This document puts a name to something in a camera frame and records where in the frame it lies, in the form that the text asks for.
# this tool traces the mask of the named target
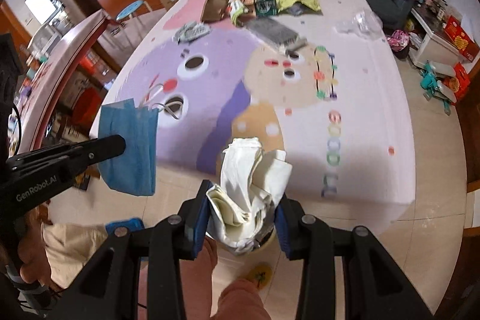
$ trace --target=window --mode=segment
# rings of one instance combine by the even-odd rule
[[[25,3],[41,24],[50,21],[58,12],[51,0],[25,0]]]

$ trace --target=screw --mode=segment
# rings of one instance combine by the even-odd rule
[[[181,223],[182,218],[178,214],[172,214],[167,220],[171,226],[176,226]]]
[[[365,237],[365,236],[368,236],[368,229],[365,228],[364,226],[358,226],[357,228],[355,228],[355,233],[358,236]]]
[[[117,238],[123,238],[123,236],[128,234],[128,228],[124,226],[119,226],[118,228],[115,229],[114,233],[115,233],[115,236],[117,236]]]
[[[308,225],[313,224],[315,220],[316,220],[315,216],[312,216],[311,214],[304,214],[301,217],[302,223],[308,224]]]

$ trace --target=red nose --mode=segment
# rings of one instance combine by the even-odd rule
[[[278,65],[278,61],[275,59],[268,59],[263,62],[267,67],[276,67]]]
[[[178,82],[176,79],[169,79],[163,84],[163,91],[164,92],[173,91],[177,87],[177,84]]]

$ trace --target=crumpled white paper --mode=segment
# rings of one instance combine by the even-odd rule
[[[258,138],[234,139],[224,153],[220,186],[206,193],[212,211],[207,231],[240,255],[272,228],[292,165],[285,151],[264,153]]]

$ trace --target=beige cartoon character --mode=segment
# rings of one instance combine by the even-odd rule
[[[281,55],[262,46],[251,55],[243,82],[251,105],[232,123],[233,138],[258,137],[265,151],[284,149],[275,107],[285,115],[324,99],[336,99],[334,56],[308,44]]]

